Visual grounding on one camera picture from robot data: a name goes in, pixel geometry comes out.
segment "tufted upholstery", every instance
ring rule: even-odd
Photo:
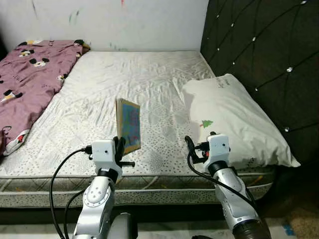
[[[210,0],[201,53],[242,82],[301,164],[318,159],[319,0]]]

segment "pink blanket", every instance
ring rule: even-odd
[[[77,59],[83,40],[23,42],[0,61],[0,156],[25,141]]]

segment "dark headboard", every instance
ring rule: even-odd
[[[318,159],[319,0],[210,0],[201,53],[241,81],[300,163]]]

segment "bed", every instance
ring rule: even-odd
[[[33,125],[17,151],[0,165],[0,207],[47,208],[50,177],[70,152],[116,135],[115,98],[141,105],[142,148],[127,156],[117,182],[116,205],[218,203],[213,185],[186,162],[183,138],[191,134],[180,88],[189,80],[214,77],[202,55],[182,52],[88,52]],[[54,186],[57,207],[86,188],[94,164],[78,154],[62,167]],[[271,187],[274,167],[239,170],[254,196]],[[73,206],[81,206],[81,198]]]

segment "pillow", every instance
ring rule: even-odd
[[[182,92],[194,143],[205,142],[214,131],[229,137],[231,166],[300,166],[274,123],[233,75],[191,80]]]

